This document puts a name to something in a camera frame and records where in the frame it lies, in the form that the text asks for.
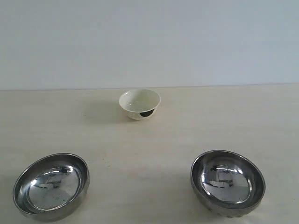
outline white table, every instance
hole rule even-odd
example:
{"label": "white table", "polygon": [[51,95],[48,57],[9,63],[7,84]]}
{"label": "white table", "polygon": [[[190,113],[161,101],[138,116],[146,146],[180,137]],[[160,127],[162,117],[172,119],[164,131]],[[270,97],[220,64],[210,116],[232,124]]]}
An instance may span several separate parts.
{"label": "white table", "polygon": [[[158,88],[149,120],[126,118],[124,90],[0,91],[0,220],[31,224],[12,201],[18,175],[49,154],[83,157],[86,200],[58,224],[295,224],[299,221],[299,84]],[[196,156],[231,150],[266,180],[242,218],[206,210],[189,181]]]}

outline bowl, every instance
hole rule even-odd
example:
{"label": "bowl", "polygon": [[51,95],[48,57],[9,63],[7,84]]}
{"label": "bowl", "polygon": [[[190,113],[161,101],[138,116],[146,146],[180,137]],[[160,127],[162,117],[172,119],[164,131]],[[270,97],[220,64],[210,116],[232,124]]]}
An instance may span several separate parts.
{"label": "bowl", "polygon": [[160,101],[160,95],[155,91],[137,89],[123,93],[119,104],[129,118],[143,120],[153,116]]}
{"label": "bowl", "polygon": [[17,179],[13,200],[26,217],[55,221],[71,214],[89,186],[87,164],[79,156],[58,153],[30,165]]}
{"label": "bowl", "polygon": [[226,217],[253,211],[266,189],[262,173],[250,160],[223,150],[209,151],[195,159],[191,185],[206,208]]}

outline small white bowl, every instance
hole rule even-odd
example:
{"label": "small white bowl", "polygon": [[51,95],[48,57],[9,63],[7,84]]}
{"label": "small white bowl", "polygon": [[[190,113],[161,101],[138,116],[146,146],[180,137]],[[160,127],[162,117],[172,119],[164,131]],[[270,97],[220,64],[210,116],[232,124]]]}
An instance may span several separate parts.
{"label": "small white bowl", "polygon": [[160,102],[160,95],[147,89],[129,90],[119,99],[119,104],[125,114],[134,120],[143,120],[153,116]]}

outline background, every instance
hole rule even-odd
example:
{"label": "background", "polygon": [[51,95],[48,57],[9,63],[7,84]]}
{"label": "background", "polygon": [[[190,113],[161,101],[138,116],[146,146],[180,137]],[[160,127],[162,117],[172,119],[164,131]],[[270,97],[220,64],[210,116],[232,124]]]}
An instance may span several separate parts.
{"label": "background", "polygon": [[299,82],[298,0],[0,0],[0,90]]}

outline wall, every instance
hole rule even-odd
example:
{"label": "wall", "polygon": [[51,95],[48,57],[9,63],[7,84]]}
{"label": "wall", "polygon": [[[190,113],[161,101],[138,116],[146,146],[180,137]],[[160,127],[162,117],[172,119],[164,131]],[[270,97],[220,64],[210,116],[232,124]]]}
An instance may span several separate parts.
{"label": "wall", "polygon": [[299,82],[297,0],[0,0],[0,89]]}

